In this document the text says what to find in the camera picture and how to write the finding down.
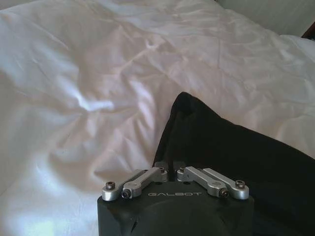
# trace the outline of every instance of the white duvet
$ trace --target white duvet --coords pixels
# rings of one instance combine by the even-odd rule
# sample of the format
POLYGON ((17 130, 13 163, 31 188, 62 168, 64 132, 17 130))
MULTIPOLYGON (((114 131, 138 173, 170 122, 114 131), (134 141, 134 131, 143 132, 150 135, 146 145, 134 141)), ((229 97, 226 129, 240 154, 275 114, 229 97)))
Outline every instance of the white duvet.
POLYGON ((0 11, 0 235, 97 235, 104 182, 151 166, 181 91, 315 157, 310 51, 211 0, 0 11))

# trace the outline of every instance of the screw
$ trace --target screw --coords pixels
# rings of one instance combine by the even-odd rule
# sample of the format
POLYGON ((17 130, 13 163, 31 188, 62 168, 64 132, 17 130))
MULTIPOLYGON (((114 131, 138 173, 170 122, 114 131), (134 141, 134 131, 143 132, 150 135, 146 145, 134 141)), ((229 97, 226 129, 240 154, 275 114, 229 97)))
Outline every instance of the screw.
POLYGON ((245 188, 245 182, 242 180, 237 180, 237 181, 235 181, 235 186, 237 188, 244 189, 245 188))
POLYGON ((125 189, 122 191, 122 198, 128 199, 131 197, 131 191, 129 189, 125 189))
POLYGON ((115 182, 109 181, 105 184, 105 189, 106 190, 113 190, 115 188, 115 182))
POLYGON ((222 188, 219 191, 219 197, 220 198, 227 198, 229 195, 228 190, 226 188, 222 188))
POLYGON ((182 166, 182 167, 179 168, 179 171, 182 172, 182 173, 184 172, 184 170, 185 170, 185 166, 182 166))

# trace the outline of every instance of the metal linkage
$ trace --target metal linkage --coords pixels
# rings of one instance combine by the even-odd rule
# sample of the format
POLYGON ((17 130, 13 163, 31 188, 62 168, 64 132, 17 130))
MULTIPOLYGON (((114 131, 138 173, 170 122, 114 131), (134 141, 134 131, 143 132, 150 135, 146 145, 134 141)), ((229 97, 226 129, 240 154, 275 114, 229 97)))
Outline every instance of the metal linkage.
MULTIPOLYGON (((231 197, 238 200, 248 199, 250 192, 244 181, 233 181, 210 168, 198 170, 194 167, 181 167, 177 171, 177 181, 195 181, 206 188, 212 196, 218 196, 218 188, 226 188, 231 197)), ((223 194, 227 195, 225 190, 220 196, 224 197, 223 194)))
POLYGON ((133 181, 124 184, 122 191, 122 198, 131 199, 141 195, 142 189, 149 185, 151 182, 163 181, 162 172, 164 169, 153 167, 133 181))
POLYGON ((224 182, 225 185, 227 186, 227 189, 228 189, 230 195, 233 198, 239 199, 239 200, 248 199, 248 197, 250 195, 250 190, 245 185, 244 181, 241 181, 241 180, 233 181, 230 178, 228 178, 224 175, 221 175, 220 173, 218 173, 218 172, 216 172, 210 168, 203 169, 203 171, 206 174, 208 174, 210 177, 224 182))
POLYGON ((179 181, 195 181, 207 189, 208 194, 211 196, 218 198, 228 197, 228 190, 222 181, 213 179, 192 166, 186 168, 181 167, 177 171, 177 174, 179 181))
POLYGON ((135 170, 132 172, 123 182, 120 184, 117 184, 113 181, 109 181, 105 184, 105 186, 102 189, 102 198, 104 201, 113 201, 116 200, 123 189, 123 186, 126 182, 133 180, 134 178, 139 177, 141 174, 143 174, 143 170, 135 170))

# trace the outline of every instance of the wall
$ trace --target wall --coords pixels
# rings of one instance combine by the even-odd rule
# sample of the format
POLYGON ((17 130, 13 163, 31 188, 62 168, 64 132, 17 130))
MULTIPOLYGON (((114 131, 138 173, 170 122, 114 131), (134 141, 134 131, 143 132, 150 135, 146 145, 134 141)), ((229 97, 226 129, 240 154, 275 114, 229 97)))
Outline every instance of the wall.
POLYGON ((218 0, 278 34, 302 36, 315 21, 315 0, 218 0))

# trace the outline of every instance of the bed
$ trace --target bed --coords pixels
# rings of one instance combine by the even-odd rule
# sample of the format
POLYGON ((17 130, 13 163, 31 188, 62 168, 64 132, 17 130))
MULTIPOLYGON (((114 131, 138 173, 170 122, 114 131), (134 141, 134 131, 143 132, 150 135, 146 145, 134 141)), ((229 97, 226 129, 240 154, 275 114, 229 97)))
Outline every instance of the bed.
POLYGON ((314 42, 211 0, 1 10, 2 235, 97 235, 104 182, 151 166, 182 91, 315 157, 314 42))

